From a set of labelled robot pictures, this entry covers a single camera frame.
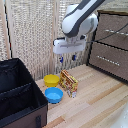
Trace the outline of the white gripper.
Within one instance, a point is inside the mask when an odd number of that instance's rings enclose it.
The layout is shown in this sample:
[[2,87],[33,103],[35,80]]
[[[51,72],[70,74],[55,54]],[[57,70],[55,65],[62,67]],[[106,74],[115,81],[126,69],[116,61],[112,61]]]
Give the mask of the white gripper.
[[64,37],[64,38],[56,39],[53,42],[53,52],[55,54],[60,54],[59,56],[60,63],[64,62],[64,57],[62,56],[62,54],[75,52],[72,55],[72,60],[75,61],[77,58],[76,52],[83,51],[85,49],[85,46],[86,46],[85,37],[83,37],[80,40],[75,40],[73,38],[67,39],[66,37]]

